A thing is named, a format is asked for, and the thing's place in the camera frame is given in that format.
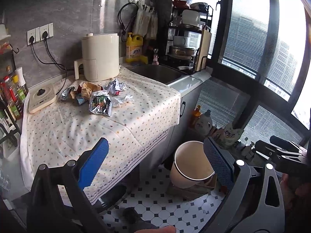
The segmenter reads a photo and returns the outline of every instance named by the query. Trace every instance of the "window frame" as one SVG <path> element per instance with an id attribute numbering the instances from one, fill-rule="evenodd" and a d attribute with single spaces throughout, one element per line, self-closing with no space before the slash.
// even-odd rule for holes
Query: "window frame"
<path id="1" fill-rule="evenodd" d="M 301 94 L 311 61 L 311 46 L 308 37 L 308 25 L 311 24 L 311 18 L 307 13 L 307 10 L 305 9 L 306 42 L 304 57 L 294 90 L 290 95 L 289 100 L 286 101 L 281 96 L 277 95 L 275 92 L 271 91 L 263 85 L 263 81 L 265 81 L 266 79 L 265 77 L 256 76 L 255 79 L 252 79 L 247 75 L 242 74 L 241 72 L 222 64 L 231 22 L 232 1 L 233 0 L 220 1 L 220 17 L 217 27 L 214 49 L 211 59 L 207 59 L 206 61 L 206 66 L 213 68 L 212 76 L 214 78 L 235 87 L 236 89 L 246 93 L 247 95 L 250 95 L 250 99 L 248 100 L 245 108 L 242 110 L 241 115 L 237 117 L 236 120 L 234 120 L 234 127 L 244 128 L 254 114 L 257 106 L 261 105 L 264 106 L 268 111 L 273 113 L 275 116 L 277 116 L 279 119 L 281 119 L 284 123 L 289 125 L 293 130 L 295 130 L 303 138 L 300 142 L 300 145 L 304 146 L 310 138 L 310 132 L 291 113 Z M 263 65 L 267 52 L 269 50 L 271 51 L 271 48 L 275 50 L 275 47 L 273 48 L 273 43 L 276 43 L 276 39 L 278 37 L 279 13 L 279 0 L 270 0 L 268 37 L 265 45 L 264 55 L 262 57 L 259 68 L 260 70 L 264 69 Z"/>

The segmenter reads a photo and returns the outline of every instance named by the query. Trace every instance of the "trash can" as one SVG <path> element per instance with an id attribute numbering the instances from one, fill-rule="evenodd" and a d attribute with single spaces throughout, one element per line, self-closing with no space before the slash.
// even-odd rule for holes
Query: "trash can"
<path id="1" fill-rule="evenodd" d="M 214 173 L 204 153 L 202 142 L 189 141 L 180 145 L 175 151 L 170 173 L 173 185 L 188 188 L 211 178 Z"/>

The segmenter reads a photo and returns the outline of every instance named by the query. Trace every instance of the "kitchen sink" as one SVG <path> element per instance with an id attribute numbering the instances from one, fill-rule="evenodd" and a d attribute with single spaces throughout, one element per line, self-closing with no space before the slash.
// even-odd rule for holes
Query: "kitchen sink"
<path id="1" fill-rule="evenodd" d="M 136 74 L 156 80 L 166 85 L 187 76 L 187 74 L 183 71 L 164 65 L 140 65 L 128 69 Z"/>

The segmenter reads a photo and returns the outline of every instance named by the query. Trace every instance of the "black and white floor tile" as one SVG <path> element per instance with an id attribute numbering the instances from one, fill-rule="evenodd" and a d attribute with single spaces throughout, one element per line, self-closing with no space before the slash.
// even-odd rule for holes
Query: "black and white floor tile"
<path id="1" fill-rule="evenodd" d="M 193 201 L 167 195 L 169 171 L 162 166 L 141 182 L 118 205 L 102 214 L 103 220 L 115 233 L 127 233 L 127 224 L 122 218 L 123 209 L 135 207 L 143 220 L 157 227 L 174 225 L 177 233 L 198 233 L 208 222 L 224 194 L 218 187 Z"/>

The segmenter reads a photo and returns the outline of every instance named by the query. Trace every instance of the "floral tablecloth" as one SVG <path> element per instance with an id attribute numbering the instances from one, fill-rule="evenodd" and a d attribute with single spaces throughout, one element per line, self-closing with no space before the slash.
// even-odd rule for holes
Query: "floral tablecloth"
<path id="1" fill-rule="evenodd" d="M 121 68 L 117 76 L 127 85 L 134 101 L 112 109 L 111 117 L 92 114 L 85 103 L 61 101 L 29 114 L 26 99 L 21 136 L 21 167 L 25 186 L 30 190 L 40 164 L 63 166 L 70 159 L 93 148 L 101 137 L 109 142 L 109 153 L 92 185 L 84 192 L 94 204 L 98 197 L 116 184 L 143 158 L 154 144 L 163 140 L 167 130 L 179 123 L 180 94 L 174 89 Z M 97 83 L 107 86 L 110 80 Z M 63 80 L 54 84 L 57 92 Z M 67 79 L 64 89 L 83 80 Z M 60 186 L 65 204 L 70 204 L 65 188 Z"/>

